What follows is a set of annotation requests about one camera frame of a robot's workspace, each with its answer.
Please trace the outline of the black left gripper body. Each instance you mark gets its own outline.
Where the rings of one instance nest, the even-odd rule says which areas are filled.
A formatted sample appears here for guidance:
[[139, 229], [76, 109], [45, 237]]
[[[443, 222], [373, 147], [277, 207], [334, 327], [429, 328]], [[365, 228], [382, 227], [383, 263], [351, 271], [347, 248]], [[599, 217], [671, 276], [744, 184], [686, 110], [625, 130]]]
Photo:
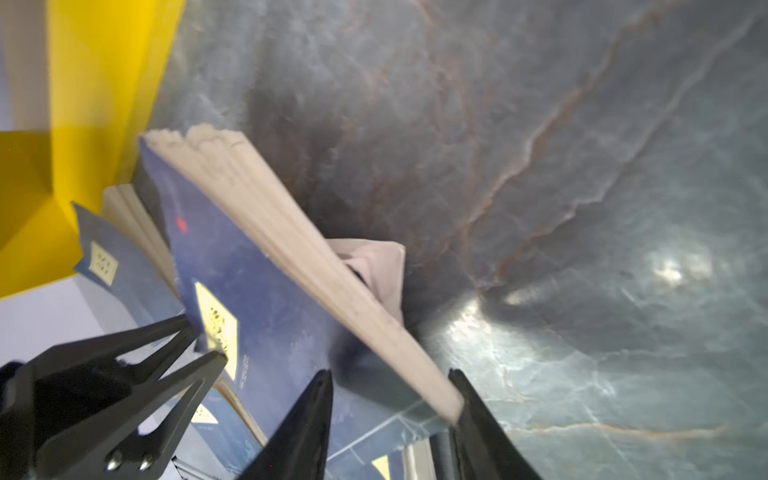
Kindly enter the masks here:
[[1, 478], [38, 479], [35, 467], [36, 361], [1, 368]]

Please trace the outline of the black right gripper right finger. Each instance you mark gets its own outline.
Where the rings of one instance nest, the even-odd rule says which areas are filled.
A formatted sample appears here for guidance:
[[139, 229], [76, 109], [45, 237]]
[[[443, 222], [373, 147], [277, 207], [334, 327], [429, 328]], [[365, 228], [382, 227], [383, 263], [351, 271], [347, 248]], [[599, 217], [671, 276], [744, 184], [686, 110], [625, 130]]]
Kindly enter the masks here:
[[541, 480], [511, 443], [466, 375], [459, 369], [451, 369], [448, 378], [465, 400], [456, 425], [450, 429], [458, 478]]

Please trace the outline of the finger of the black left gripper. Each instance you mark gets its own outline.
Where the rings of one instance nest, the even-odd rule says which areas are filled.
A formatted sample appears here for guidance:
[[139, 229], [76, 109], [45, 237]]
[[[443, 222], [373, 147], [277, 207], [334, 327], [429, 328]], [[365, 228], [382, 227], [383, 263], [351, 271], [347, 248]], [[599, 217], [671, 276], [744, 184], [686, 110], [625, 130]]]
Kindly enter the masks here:
[[43, 443], [39, 479], [158, 479], [226, 357], [207, 353]]
[[[159, 350], [137, 364], [121, 364], [118, 358], [167, 339]], [[36, 380], [68, 372], [96, 373], [128, 384], [158, 379], [196, 339], [185, 315], [145, 327], [76, 342], [56, 345], [29, 361], [25, 368]]]

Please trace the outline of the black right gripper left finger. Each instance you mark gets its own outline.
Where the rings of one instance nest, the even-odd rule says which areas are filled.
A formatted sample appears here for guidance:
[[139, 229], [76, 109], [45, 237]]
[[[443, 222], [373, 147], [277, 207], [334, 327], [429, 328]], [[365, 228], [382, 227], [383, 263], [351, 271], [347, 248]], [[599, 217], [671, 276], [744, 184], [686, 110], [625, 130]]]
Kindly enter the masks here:
[[331, 371], [320, 370], [238, 479], [324, 479], [332, 404]]

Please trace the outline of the blue book lowest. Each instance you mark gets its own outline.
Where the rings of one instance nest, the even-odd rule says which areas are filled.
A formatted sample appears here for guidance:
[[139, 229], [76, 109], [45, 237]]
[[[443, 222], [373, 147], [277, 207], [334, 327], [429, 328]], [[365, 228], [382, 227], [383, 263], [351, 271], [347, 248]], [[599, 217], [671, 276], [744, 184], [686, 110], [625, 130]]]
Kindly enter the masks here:
[[394, 241], [354, 238], [327, 239], [327, 243], [385, 310], [403, 325], [405, 246]]

